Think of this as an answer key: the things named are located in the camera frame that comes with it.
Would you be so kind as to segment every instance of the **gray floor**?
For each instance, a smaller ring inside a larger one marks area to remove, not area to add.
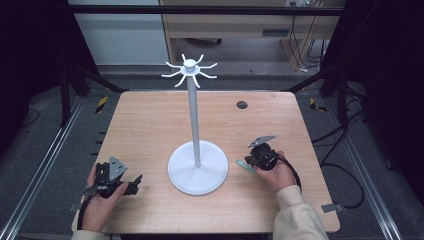
[[[311,68],[307,73],[291,71],[278,40],[224,39],[222,44],[217,45],[214,40],[188,39],[180,43],[180,53],[194,59],[203,53],[204,65],[219,63],[213,71],[212,69],[205,71],[210,75],[218,75],[219,82],[202,79],[199,81],[201,90],[279,91],[293,86],[318,70]],[[102,66],[100,69],[106,79],[131,89],[172,90],[179,80],[179,77],[160,78],[159,75],[163,71],[170,71],[164,66],[126,68]],[[68,211],[67,207],[69,203],[77,202],[81,197],[85,178],[101,147],[98,143],[104,138],[104,132],[107,131],[119,100],[119,94],[112,93],[92,81],[89,83],[92,90],[87,97],[82,97],[80,114],[20,226],[18,239],[69,239],[72,234],[70,226],[75,213]],[[317,90],[320,84],[321,82],[317,82],[296,94],[311,139],[321,137],[336,128],[336,122],[330,111],[321,112],[309,107],[311,97],[315,99],[317,106],[331,108],[335,104],[334,98],[323,99],[319,96]],[[105,108],[102,113],[95,113],[97,104],[103,96],[109,97]],[[350,115],[361,110],[358,102],[353,102],[350,108]],[[40,93],[32,99],[30,109],[33,110],[30,111],[24,125],[33,120],[35,122],[21,129],[13,140],[13,146],[2,156],[0,162],[2,225],[7,222],[18,205],[59,131],[60,89],[56,87]],[[349,127],[349,138],[371,173],[372,180],[402,238],[424,239],[423,206],[411,192],[402,174],[387,170],[384,156],[366,121],[363,120],[364,116],[352,122]],[[334,143],[338,135],[319,144]],[[323,159],[330,148],[331,146],[316,147],[318,159]],[[327,162],[341,165],[356,175],[350,154],[343,142],[330,155]],[[322,171],[334,201],[345,205],[359,201],[360,189],[348,175],[331,167],[323,167]],[[336,233],[329,233],[330,239],[386,239],[371,206],[372,204],[366,199],[356,209],[339,212],[341,229]]]

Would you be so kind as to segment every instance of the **cabinet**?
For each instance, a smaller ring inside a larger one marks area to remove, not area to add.
[[[160,0],[161,5],[193,6],[266,6],[284,7],[285,0],[195,1]],[[341,7],[344,0],[314,1],[309,7]],[[181,38],[278,38],[281,39],[292,69],[297,69],[296,58],[305,57],[311,39],[330,39],[338,17],[298,16],[295,18],[294,38],[290,38],[292,16],[263,15],[162,15],[168,55],[176,61]]]

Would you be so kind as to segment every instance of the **floor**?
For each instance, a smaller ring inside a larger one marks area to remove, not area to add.
[[[313,46],[311,59],[319,57],[320,46],[318,42]],[[214,39],[186,39],[181,41],[179,53],[193,59],[204,54],[204,66],[218,62],[218,66],[207,73],[218,75],[222,81],[217,84],[216,80],[199,80],[202,90],[280,91],[319,71],[319,66],[309,68],[308,72],[292,71],[280,42],[273,39],[223,39],[221,44]],[[165,65],[137,66],[136,69],[99,66],[99,69],[106,79],[133,90],[172,90],[178,81],[160,77],[164,71],[171,72]],[[68,125],[70,131],[66,134],[59,127],[60,89],[53,88],[32,99],[31,110],[13,146],[1,156],[2,234],[5,229],[11,229],[11,224],[16,231],[11,235],[16,239],[70,239],[70,225],[75,213],[68,211],[67,207],[80,199],[87,171],[96,160],[119,100],[119,94],[92,81],[89,84],[92,88],[89,96],[72,97],[74,112],[79,114],[70,121],[72,125]],[[337,93],[334,97],[321,98],[318,93],[320,84],[322,81],[296,93],[311,139],[317,139],[338,126],[335,118]],[[355,83],[350,84],[364,90]],[[108,96],[108,102],[101,114],[95,114],[103,96]],[[317,107],[325,107],[327,111],[312,109],[311,98]],[[350,116],[360,113],[359,100],[349,97],[348,102]],[[326,157],[340,135],[338,132],[314,144],[319,160]],[[62,137],[65,141],[58,143],[52,152],[50,146],[60,142],[58,138]],[[348,135],[331,152],[327,162],[343,166],[355,177],[338,168],[322,168],[334,201],[346,206],[360,202],[361,188],[354,179],[365,191],[364,203],[338,212],[341,229],[329,233],[330,239],[424,239],[423,206],[402,174],[387,170],[384,156],[366,124],[366,116],[360,114],[351,121]],[[23,219],[14,213],[21,213]]]

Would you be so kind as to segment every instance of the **person's left hand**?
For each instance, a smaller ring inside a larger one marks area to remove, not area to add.
[[[87,178],[87,186],[91,187],[94,183],[96,174],[96,164],[91,168]],[[128,182],[122,183],[109,198],[102,198],[99,194],[94,196],[84,212],[84,219],[81,230],[101,232],[110,215],[115,208],[116,203],[124,195],[128,187]]]

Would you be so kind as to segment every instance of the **sleeve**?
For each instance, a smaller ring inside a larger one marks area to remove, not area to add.
[[[277,193],[280,212],[275,217],[274,240],[328,239],[315,209],[303,199],[296,185]]]
[[[72,235],[71,240],[104,240],[105,235],[97,232],[90,232],[85,230],[77,230]]]

